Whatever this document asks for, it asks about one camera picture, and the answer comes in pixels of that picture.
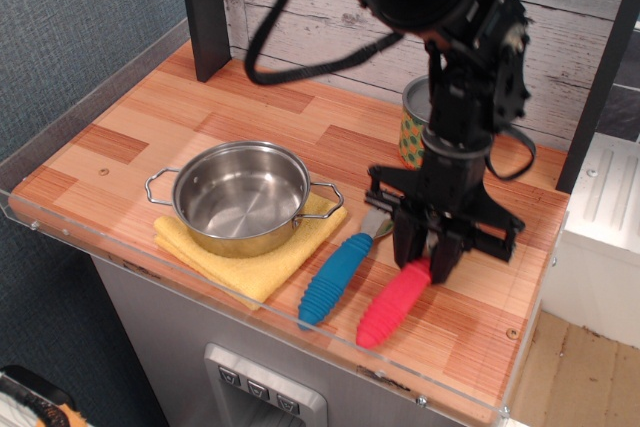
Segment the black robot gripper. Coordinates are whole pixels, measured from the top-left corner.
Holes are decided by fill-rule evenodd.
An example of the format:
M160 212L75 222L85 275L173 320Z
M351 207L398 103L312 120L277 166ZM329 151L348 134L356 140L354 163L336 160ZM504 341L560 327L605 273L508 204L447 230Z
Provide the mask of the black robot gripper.
M435 134L422 136L419 169L373 165L366 202L392 208L394 260L400 269L423 256L430 232L432 283L444 283L463 253L477 249L511 259L525 224L496 203L484 186L494 138L451 144Z

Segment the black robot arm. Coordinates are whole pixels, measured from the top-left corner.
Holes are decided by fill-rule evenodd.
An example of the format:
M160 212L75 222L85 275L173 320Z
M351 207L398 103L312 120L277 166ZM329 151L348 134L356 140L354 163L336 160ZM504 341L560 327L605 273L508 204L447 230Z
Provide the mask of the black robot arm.
M430 117L421 166L373 166L369 203L391 213L396 264L431 260L434 283L477 249L512 256L523 222L484 186L495 136L524 114L529 37L519 0L358 0L399 34L422 39L429 56Z

